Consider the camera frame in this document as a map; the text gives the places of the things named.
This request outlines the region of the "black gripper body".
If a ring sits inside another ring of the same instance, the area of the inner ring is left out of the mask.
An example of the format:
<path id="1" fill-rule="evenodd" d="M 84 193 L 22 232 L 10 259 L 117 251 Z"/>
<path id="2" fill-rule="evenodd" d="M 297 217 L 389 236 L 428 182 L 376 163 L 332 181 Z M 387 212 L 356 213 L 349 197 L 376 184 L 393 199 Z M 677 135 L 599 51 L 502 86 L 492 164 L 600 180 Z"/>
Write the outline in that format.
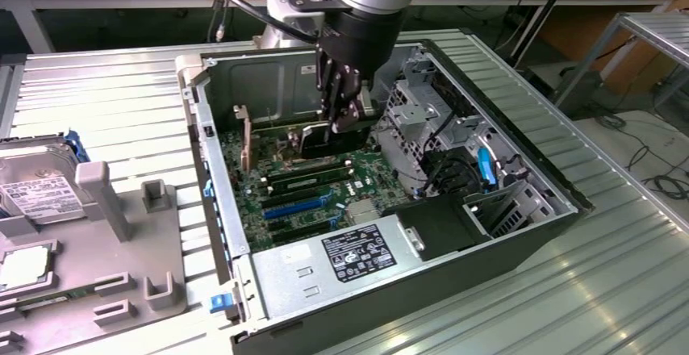
<path id="1" fill-rule="evenodd" d="M 327 70 L 357 70 L 369 81 L 388 61 L 403 25 L 404 10 L 377 15 L 356 9 L 324 13 L 316 48 L 316 85 L 325 85 Z"/>

